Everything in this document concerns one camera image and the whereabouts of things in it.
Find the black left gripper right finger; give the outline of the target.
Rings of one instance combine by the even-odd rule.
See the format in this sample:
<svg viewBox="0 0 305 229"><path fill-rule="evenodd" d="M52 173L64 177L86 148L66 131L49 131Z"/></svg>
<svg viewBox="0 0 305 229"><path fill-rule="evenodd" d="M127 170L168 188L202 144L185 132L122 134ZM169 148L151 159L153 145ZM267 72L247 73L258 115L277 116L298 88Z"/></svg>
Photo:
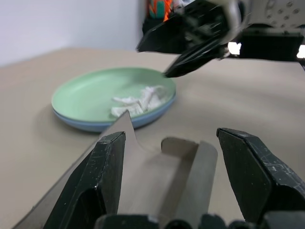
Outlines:
<svg viewBox="0 0 305 229"><path fill-rule="evenodd" d="M246 221L259 223L270 211L304 211L304 181L260 138L229 128L218 128L216 136Z"/></svg>

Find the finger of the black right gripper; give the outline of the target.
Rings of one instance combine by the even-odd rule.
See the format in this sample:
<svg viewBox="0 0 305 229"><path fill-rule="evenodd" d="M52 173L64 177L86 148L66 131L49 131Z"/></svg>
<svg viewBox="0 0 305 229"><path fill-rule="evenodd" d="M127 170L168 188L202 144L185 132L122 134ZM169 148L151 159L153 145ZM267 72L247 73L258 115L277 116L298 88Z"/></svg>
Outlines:
<svg viewBox="0 0 305 229"><path fill-rule="evenodd" d="M147 30L137 45L137 52L160 52L169 54L198 53L198 45L187 41L186 29L196 22L194 13L171 12L169 18Z"/></svg>
<svg viewBox="0 0 305 229"><path fill-rule="evenodd" d="M220 39L210 39L183 52L163 73L166 78L177 78L194 72L214 59L224 59L229 55L227 43Z"/></svg>

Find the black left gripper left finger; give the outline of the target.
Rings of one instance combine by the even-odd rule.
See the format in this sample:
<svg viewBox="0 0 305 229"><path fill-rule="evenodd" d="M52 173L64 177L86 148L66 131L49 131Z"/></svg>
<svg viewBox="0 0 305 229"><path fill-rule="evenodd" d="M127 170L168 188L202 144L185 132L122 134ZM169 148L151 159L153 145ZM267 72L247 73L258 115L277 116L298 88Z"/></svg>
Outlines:
<svg viewBox="0 0 305 229"><path fill-rule="evenodd" d="M118 211L125 132L102 137L68 178L44 228L92 229L98 218Z"/></svg>

